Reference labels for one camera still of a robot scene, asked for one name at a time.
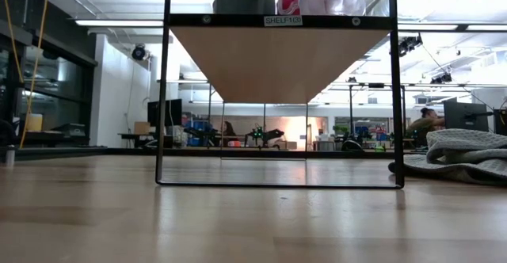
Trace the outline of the black computer monitor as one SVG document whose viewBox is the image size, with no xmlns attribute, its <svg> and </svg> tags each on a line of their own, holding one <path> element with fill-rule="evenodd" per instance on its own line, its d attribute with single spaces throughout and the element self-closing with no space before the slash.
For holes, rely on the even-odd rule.
<svg viewBox="0 0 507 263">
<path fill-rule="evenodd" d="M 507 136 L 507 109 L 494 110 L 494 132 Z"/>
<path fill-rule="evenodd" d="M 444 102 L 444 123 L 446 129 L 467 129 L 481 132 L 489 131 L 489 112 L 486 105 Z"/>
<path fill-rule="evenodd" d="M 158 125 L 158 106 L 157 101 L 147 103 L 147 121 L 151 127 Z M 179 126 L 182 123 L 182 99 L 173 99 L 166 101 L 165 126 Z"/>
</svg>

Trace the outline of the white shelf label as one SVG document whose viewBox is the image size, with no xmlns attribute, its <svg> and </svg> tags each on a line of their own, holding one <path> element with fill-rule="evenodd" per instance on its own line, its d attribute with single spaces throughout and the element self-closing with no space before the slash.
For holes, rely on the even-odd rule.
<svg viewBox="0 0 507 263">
<path fill-rule="evenodd" d="M 286 27 L 302 25 L 303 19 L 299 15 L 264 16 L 265 27 Z"/>
</svg>

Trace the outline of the clear plastic cup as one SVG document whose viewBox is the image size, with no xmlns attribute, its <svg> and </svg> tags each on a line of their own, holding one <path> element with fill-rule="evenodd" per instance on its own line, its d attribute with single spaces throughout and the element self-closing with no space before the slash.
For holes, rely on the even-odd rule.
<svg viewBox="0 0 507 263">
<path fill-rule="evenodd" d="M 299 0 L 302 15 L 363 16 L 366 0 Z"/>
</svg>

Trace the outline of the yellow container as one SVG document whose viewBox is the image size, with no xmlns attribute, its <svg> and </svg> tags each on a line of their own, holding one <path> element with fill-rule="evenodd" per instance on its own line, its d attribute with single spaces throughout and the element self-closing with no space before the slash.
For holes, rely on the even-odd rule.
<svg viewBox="0 0 507 263">
<path fill-rule="evenodd" d="M 44 116 L 30 113 L 26 117 L 25 128 L 28 132 L 41 132 L 43 130 Z"/>
</svg>

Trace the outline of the grey waffle cloth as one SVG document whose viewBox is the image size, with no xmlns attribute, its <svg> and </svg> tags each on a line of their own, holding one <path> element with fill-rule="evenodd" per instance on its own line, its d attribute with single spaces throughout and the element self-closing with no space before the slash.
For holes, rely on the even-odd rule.
<svg viewBox="0 0 507 263">
<path fill-rule="evenodd" d="M 507 136 L 444 129 L 427 134 L 426 154 L 406 154 L 405 175 L 507 188 Z"/>
</svg>

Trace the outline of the ceiling light strip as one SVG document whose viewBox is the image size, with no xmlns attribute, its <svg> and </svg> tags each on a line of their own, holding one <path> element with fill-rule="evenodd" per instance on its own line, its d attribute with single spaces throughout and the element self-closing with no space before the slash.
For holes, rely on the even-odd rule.
<svg viewBox="0 0 507 263">
<path fill-rule="evenodd" d="M 457 25 L 447 24 L 399 24 L 398 30 L 403 32 L 445 32 L 455 31 Z"/>
<path fill-rule="evenodd" d="M 473 32 L 507 32 L 507 25 L 468 25 L 467 31 Z"/>
<path fill-rule="evenodd" d="M 75 20 L 77 25 L 104 28 L 161 28 L 163 21 L 158 20 Z"/>
</svg>

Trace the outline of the black aluminium table frame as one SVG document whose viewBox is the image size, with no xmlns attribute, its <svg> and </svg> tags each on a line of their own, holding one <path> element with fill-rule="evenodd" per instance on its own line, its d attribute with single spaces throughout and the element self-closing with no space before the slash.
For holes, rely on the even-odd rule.
<svg viewBox="0 0 507 263">
<path fill-rule="evenodd" d="M 106 147 L 60 147 L 60 148 L 24 148 L 14 149 L 16 160 L 37 160 L 49 158 L 72 158 L 95 155 L 135 155 L 156 156 L 156 149 L 126 149 Z M 168 157 L 219 157 L 219 158 L 365 158 L 365 159 L 394 159 L 395 152 L 374 151 L 278 151 L 278 150 L 212 150 L 203 147 L 192 149 L 165 149 L 164 156 Z"/>
</svg>

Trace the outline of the round black ceiling lamp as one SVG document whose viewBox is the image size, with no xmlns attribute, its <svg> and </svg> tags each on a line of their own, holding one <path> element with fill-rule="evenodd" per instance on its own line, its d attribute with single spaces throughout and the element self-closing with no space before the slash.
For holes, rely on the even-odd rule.
<svg viewBox="0 0 507 263">
<path fill-rule="evenodd" d="M 132 50 L 132 58 L 137 61 L 144 61 L 149 57 L 145 44 L 137 44 Z"/>
</svg>

